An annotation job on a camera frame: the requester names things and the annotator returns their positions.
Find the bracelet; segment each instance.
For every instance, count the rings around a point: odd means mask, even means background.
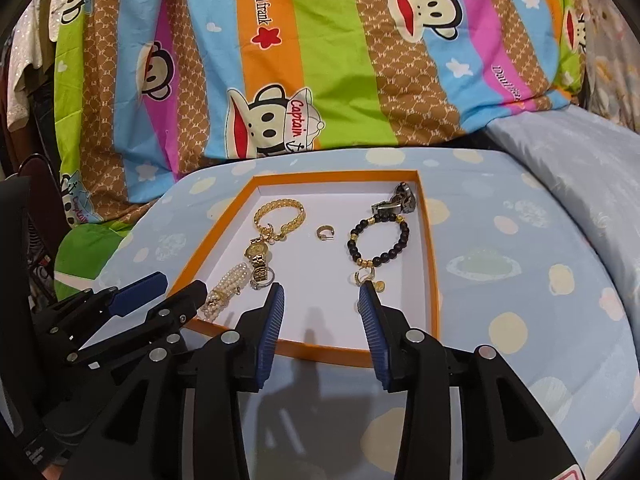
[[[360,251],[356,246],[356,241],[358,240],[358,236],[361,234],[361,232],[364,231],[364,229],[378,222],[396,222],[397,224],[399,224],[400,238],[398,239],[398,243],[396,243],[393,248],[389,249],[386,253],[382,253],[380,254],[380,256],[376,256],[372,260],[364,260],[362,254],[360,254]],[[382,264],[386,264],[389,260],[394,260],[398,256],[398,254],[400,254],[406,247],[408,241],[409,226],[404,221],[404,217],[402,215],[396,215],[395,213],[382,212],[376,213],[371,218],[367,218],[366,220],[361,220],[360,223],[351,230],[351,238],[347,241],[347,247],[349,248],[349,254],[356,264],[358,264],[361,268],[372,269],[373,267],[379,267]]]
[[[267,213],[281,207],[295,207],[296,209],[300,210],[300,213],[291,222],[283,224],[280,227],[279,234],[276,234],[274,232],[273,225],[267,224],[267,227],[263,227],[258,223],[260,219]],[[262,237],[262,239],[273,245],[274,243],[276,243],[276,241],[282,242],[286,240],[287,235],[299,228],[302,225],[302,222],[305,221],[305,218],[305,208],[300,202],[298,202],[297,200],[292,200],[290,198],[281,198],[279,200],[269,202],[258,209],[258,211],[256,211],[254,215],[254,224],[256,229],[260,231],[260,236]]]
[[[231,297],[234,294],[240,294],[249,282],[249,275],[247,264],[236,265],[209,291],[201,309],[207,321],[214,321],[229,304]]]

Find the ring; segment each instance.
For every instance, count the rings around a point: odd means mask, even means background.
[[[268,279],[266,283],[258,283],[253,278],[251,278],[251,281],[249,282],[251,288],[253,290],[260,290],[261,288],[267,288],[269,285],[271,285],[271,283],[273,283],[273,280],[276,279],[276,273],[273,271],[273,269],[271,269],[271,267],[267,266],[267,276],[269,275],[269,273],[271,273],[271,278]]]
[[[331,234],[330,235],[326,235],[322,231],[329,231]],[[316,235],[318,235],[318,238],[320,238],[323,242],[325,242],[327,240],[333,240],[334,239],[334,235],[335,235],[335,230],[330,225],[321,225],[316,230]]]
[[[368,269],[369,273],[364,276],[363,278],[360,277],[360,271],[364,270],[364,269]],[[359,268],[353,275],[355,281],[356,281],[356,285],[357,286],[362,286],[364,284],[364,282],[367,281],[372,281],[375,277],[376,277],[376,269],[373,267],[361,267]]]

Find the red mouth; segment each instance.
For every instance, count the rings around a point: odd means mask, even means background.
[[[404,26],[409,34],[414,34],[414,9],[409,3],[409,0],[396,0],[398,2],[398,9],[400,14],[404,18]]]
[[[239,158],[246,158],[246,152],[249,144],[249,132],[244,125],[240,110],[236,106],[235,101],[231,100],[234,104],[234,140],[236,142],[236,152],[238,152]]]
[[[575,24],[574,14],[569,10],[566,14],[566,35],[569,39],[569,45],[571,48],[575,47]]]

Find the metal screw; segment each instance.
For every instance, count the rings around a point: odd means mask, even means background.
[[[220,341],[227,345],[237,343],[238,341],[240,341],[240,334],[235,330],[227,330],[225,333],[223,333],[223,335],[220,336]]]
[[[424,341],[424,332],[422,330],[418,330],[417,328],[412,328],[411,330],[407,330],[404,337],[407,341],[411,341],[412,343],[421,343]]]
[[[481,346],[478,353],[480,354],[480,357],[484,357],[485,359],[493,359],[498,355],[495,348],[489,345]]]
[[[153,362],[157,363],[158,361],[162,361],[166,357],[166,350],[164,348],[154,348],[151,352],[149,352],[149,359]]]

